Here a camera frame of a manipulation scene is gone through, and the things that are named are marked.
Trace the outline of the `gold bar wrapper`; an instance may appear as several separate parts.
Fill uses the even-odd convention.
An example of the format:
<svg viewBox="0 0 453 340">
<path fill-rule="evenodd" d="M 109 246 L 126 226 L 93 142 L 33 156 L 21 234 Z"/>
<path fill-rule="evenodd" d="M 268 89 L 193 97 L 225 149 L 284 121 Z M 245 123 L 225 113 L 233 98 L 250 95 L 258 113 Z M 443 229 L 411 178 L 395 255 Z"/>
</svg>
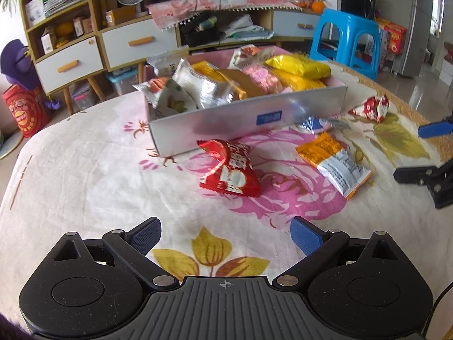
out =
<svg viewBox="0 0 453 340">
<path fill-rule="evenodd" d="M 259 85 L 247 74 L 236 69 L 220 69 L 208 61 L 200 61 L 191 65 L 199 74 L 220 82 L 227 82 L 233 89 L 233 100 L 246 100 L 266 95 Z"/>
</svg>

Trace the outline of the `white pecan kernels packet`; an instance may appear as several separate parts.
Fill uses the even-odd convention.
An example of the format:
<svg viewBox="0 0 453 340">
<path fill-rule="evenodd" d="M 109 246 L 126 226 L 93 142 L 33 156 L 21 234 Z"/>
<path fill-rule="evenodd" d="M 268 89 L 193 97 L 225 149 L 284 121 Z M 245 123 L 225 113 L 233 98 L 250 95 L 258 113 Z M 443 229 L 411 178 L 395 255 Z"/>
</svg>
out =
<svg viewBox="0 0 453 340">
<path fill-rule="evenodd" d="M 144 95 L 155 118 L 167 118 L 197 109 L 193 98 L 172 78 L 153 78 L 135 84 L 134 88 Z"/>
</svg>

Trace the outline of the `clear cracker packet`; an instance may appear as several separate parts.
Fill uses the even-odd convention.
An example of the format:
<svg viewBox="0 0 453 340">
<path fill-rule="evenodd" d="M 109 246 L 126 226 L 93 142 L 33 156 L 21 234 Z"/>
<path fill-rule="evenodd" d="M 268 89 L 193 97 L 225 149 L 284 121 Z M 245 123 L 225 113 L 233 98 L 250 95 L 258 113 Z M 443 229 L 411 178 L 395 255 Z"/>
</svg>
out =
<svg viewBox="0 0 453 340">
<path fill-rule="evenodd" d="M 283 90 L 280 80 L 261 65 L 250 65 L 242 70 L 265 94 L 278 94 Z"/>
</svg>

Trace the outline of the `clear white bread roll packet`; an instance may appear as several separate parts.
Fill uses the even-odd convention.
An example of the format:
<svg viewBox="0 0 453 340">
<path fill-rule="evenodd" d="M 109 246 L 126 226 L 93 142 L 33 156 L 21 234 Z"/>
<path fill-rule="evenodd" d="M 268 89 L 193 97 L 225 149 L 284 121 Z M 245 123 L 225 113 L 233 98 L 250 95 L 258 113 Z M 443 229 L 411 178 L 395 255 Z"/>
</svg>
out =
<svg viewBox="0 0 453 340">
<path fill-rule="evenodd" d="M 200 109 L 227 105 L 233 100 L 231 85 L 196 72 L 186 59 L 180 59 L 172 77 Z"/>
</svg>

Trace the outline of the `small red white packet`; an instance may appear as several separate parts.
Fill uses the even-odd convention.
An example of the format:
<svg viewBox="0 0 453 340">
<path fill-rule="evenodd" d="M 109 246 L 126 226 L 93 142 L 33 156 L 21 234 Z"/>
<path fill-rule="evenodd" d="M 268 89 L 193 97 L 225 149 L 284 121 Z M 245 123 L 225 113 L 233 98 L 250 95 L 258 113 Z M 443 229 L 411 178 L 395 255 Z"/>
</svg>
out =
<svg viewBox="0 0 453 340">
<path fill-rule="evenodd" d="M 350 115 L 358 116 L 375 123 L 382 123 L 388 113 L 389 101 L 385 95 L 370 97 L 349 111 Z"/>
</svg>

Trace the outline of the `silver refrigerator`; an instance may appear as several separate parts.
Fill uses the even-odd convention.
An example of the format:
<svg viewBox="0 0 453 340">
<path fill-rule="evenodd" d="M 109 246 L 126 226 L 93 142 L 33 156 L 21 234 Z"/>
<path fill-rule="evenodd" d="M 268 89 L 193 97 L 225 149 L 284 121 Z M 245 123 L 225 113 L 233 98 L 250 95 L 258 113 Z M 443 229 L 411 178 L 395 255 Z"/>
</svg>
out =
<svg viewBox="0 0 453 340">
<path fill-rule="evenodd" d="M 376 0 L 376 7 L 384 19 L 406 28 L 393 72 L 409 78 L 419 76 L 430 36 L 433 0 Z"/>
</svg>

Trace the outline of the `orange white snack packet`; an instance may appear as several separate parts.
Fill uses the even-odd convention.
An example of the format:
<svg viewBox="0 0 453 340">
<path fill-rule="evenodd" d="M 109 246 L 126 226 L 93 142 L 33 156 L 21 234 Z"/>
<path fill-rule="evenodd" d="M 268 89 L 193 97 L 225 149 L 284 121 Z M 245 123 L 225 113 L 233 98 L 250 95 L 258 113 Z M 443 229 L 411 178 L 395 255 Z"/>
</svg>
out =
<svg viewBox="0 0 453 340">
<path fill-rule="evenodd" d="M 324 132 L 296 148 L 298 155 L 318 170 L 345 198 L 349 199 L 372 171 L 358 165 L 340 142 Z"/>
</svg>

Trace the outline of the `floral tablecloth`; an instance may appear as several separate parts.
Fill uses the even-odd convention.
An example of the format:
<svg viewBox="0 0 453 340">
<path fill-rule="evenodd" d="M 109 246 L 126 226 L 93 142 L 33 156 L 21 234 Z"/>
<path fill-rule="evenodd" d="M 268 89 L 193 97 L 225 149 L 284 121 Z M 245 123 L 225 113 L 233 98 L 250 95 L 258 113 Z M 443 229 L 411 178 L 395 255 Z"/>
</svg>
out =
<svg viewBox="0 0 453 340">
<path fill-rule="evenodd" d="M 1 337 L 29 338 L 18 297 L 64 233 L 99 239 L 155 216 L 163 232 L 149 257 L 177 278 L 273 278 L 303 256 L 289 236 L 290 221 L 302 216 L 353 237 L 388 232 L 438 303 L 426 338 L 450 339 L 452 208 L 435 208 L 425 187 L 401 185 L 393 177 L 398 167 L 439 167 L 452 157 L 450 137 L 418 136 L 421 125 L 450 110 L 426 115 L 350 69 L 333 65 L 332 72 L 348 88 L 347 107 L 373 95 L 390 103 L 381 123 L 342 114 L 330 132 L 372 173 L 350 198 L 297 153 L 313 138 L 298 125 L 243 138 L 260 179 L 258 197 L 201 187 L 216 161 L 200 148 L 159 156 L 140 92 L 71 115 L 29 139 L 1 196 Z"/>
</svg>

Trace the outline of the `red snack packet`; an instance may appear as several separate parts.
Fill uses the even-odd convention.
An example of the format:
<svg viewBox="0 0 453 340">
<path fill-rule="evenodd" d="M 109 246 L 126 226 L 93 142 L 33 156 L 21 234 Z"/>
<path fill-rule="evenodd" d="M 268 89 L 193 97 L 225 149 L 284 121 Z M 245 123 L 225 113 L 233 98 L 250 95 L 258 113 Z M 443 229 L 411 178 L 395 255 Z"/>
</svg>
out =
<svg viewBox="0 0 453 340">
<path fill-rule="evenodd" d="M 261 186 L 249 158 L 249 146 L 238 142 L 211 139 L 197 145 L 217 165 L 200 179 L 200 187 L 221 194 L 259 197 Z"/>
</svg>

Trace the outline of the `blue white small packet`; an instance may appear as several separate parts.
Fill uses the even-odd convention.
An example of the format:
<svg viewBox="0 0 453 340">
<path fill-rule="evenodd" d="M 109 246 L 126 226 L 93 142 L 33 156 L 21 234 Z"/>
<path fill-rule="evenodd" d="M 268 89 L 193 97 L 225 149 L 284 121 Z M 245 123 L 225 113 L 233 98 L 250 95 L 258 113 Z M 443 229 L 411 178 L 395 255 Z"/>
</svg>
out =
<svg viewBox="0 0 453 340">
<path fill-rule="evenodd" d="M 298 123 L 297 127 L 305 133 L 317 135 L 332 130 L 348 130 L 350 126 L 338 118 L 314 118 L 309 117 Z"/>
</svg>

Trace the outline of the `blue plastic stool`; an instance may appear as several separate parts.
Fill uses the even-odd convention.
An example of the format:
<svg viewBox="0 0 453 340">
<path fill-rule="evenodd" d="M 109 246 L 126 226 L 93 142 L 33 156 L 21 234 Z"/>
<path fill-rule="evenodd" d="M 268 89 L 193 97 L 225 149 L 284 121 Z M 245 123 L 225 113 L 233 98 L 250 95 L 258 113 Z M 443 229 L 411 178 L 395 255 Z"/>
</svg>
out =
<svg viewBox="0 0 453 340">
<path fill-rule="evenodd" d="M 321 48 L 323 29 L 328 24 L 337 27 L 339 30 L 339 42 L 336 50 Z M 370 63 L 356 57 L 357 44 L 363 35 L 372 37 L 373 51 Z M 380 51 L 381 39 L 379 26 L 376 22 L 346 12 L 325 8 L 313 35 L 309 57 L 316 61 L 332 59 L 374 81 L 379 71 Z"/>
</svg>

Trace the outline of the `yellow snack bag left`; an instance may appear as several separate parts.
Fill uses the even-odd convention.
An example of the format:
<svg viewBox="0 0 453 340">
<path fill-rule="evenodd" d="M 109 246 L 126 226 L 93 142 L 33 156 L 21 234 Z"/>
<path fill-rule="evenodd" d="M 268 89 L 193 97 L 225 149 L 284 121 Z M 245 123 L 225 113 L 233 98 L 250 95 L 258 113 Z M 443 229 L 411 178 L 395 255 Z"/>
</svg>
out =
<svg viewBox="0 0 453 340">
<path fill-rule="evenodd" d="M 292 75 L 276 68 L 271 68 L 270 71 L 279 79 L 284 87 L 289 87 L 293 91 L 305 91 L 326 87 L 320 80 L 301 78 L 300 76 Z"/>
</svg>

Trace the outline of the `yellow snack bag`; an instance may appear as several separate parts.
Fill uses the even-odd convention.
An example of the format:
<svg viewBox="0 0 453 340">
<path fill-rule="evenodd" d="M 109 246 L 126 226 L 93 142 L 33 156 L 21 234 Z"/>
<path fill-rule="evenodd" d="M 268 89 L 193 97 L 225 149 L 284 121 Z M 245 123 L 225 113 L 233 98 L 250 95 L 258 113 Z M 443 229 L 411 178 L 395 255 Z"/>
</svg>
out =
<svg viewBox="0 0 453 340">
<path fill-rule="evenodd" d="M 329 65 L 301 54 L 279 54 L 265 61 L 271 68 L 282 70 L 300 78 L 318 80 L 331 75 Z"/>
<path fill-rule="evenodd" d="M 301 78 L 300 76 L 292 75 L 276 68 L 271 68 L 270 71 L 279 79 L 284 87 L 289 87 L 293 91 L 305 91 L 326 87 L 320 80 Z"/>
</svg>

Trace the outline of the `yellow snack bag right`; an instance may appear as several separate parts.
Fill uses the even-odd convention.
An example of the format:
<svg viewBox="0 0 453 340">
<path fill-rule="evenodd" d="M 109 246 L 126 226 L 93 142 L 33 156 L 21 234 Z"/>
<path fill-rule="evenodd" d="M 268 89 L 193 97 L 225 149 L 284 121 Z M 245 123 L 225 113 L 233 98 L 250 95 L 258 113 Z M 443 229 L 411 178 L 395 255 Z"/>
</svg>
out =
<svg viewBox="0 0 453 340">
<path fill-rule="evenodd" d="M 265 61 L 271 68 L 282 70 L 300 78 L 318 80 L 331 75 L 329 65 L 301 54 L 279 54 Z"/>
</svg>

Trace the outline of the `pink and silver cardboard box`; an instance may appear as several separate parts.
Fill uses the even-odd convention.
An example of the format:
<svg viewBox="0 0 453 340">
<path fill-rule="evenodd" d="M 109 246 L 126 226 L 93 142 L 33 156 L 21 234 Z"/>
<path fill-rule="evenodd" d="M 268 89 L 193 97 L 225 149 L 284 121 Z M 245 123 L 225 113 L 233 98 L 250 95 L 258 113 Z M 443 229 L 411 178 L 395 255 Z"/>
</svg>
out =
<svg viewBox="0 0 453 340">
<path fill-rule="evenodd" d="M 265 95 L 166 118 L 146 104 L 153 144 L 160 157 L 170 157 L 197 149 L 201 140 L 234 140 L 342 113 L 348 86 L 333 75 L 324 82 L 320 89 Z"/>
</svg>

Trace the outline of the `red round container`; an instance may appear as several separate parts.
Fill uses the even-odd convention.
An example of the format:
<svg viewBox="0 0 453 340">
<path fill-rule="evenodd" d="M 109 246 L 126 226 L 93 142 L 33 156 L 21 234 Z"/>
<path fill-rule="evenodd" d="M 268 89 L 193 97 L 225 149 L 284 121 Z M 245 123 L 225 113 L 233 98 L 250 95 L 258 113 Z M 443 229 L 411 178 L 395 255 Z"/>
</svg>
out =
<svg viewBox="0 0 453 340">
<path fill-rule="evenodd" d="M 20 84 L 12 84 L 2 98 L 12 114 L 23 137 L 30 138 L 50 121 L 50 110 L 44 104 L 41 86 L 27 90 Z"/>
</svg>

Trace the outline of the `wooden cabinet with drawers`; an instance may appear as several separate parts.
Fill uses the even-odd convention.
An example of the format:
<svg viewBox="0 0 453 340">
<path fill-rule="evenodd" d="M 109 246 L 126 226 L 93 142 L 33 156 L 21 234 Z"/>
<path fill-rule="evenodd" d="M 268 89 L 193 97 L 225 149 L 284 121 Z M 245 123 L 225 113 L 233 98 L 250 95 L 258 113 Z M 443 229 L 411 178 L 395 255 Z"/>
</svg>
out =
<svg viewBox="0 0 453 340">
<path fill-rule="evenodd" d="M 103 101 L 105 96 L 95 80 L 96 75 L 133 65 L 143 69 L 148 57 L 180 47 L 181 30 L 190 23 L 162 31 L 156 26 L 148 11 L 145 16 L 109 26 L 101 15 L 101 0 L 81 0 L 33 25 L 26 13 L 26 6 L 32 1 L 34 0 L 19 1 L 31 60 L 44 93 L 52 95 L 63 91 L 68 107 L 72 105 L 70 85 L 87 80 L 93 85 L 98 98 Z M 276 29 L 274 15 L 277 12 L 296 13 L 297 28 L 302 28 L 309 18 L 316 16 L 316 13 L 304 8 L 301 11 L 273 9 L 218 12 L 249 13 L 257 17 L 260 25 L 270 30 Z M 79 15 L 91 18 L 92 30 L 63 44 L 60 48 L 44 52 L 41 42 L 44 30 L 62 22 L 70 22 Z"/>
</svg>

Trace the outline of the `purple plush toy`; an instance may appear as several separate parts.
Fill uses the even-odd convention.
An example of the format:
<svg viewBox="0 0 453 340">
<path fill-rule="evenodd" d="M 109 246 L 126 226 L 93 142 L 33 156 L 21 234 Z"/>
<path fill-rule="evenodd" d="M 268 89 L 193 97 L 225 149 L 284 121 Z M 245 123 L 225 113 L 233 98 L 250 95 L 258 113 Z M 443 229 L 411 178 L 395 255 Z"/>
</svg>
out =
<svg viewBox="0 0 453 340">
<path fill-rule="evenodd" d="M 30 58 L 28 46 L 22 44 L 19 39 L 10 41 L 1 52 L 1 73 L 7 81 L 40 98 L 42 104 L 50 111 L 59 110 L 62 106 L 60 101 L 44 99 L 41 82 Z"/>
</svg>

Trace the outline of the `pink floral cabinet cloth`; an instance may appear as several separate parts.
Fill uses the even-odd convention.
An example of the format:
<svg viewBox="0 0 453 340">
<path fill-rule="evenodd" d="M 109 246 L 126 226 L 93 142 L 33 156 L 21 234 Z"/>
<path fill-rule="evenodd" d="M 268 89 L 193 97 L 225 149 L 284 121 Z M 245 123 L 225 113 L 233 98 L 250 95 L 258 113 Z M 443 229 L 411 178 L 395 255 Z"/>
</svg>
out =
<svg viewBox="0 0 453 340">
<path fill-rule="evenodd" d="M 147 9 L 156 26 L 162 31 L 185 25 L 203 12 L 302 10 L 289 0 L 171 0 L 147 5 Z"/>
</svg>

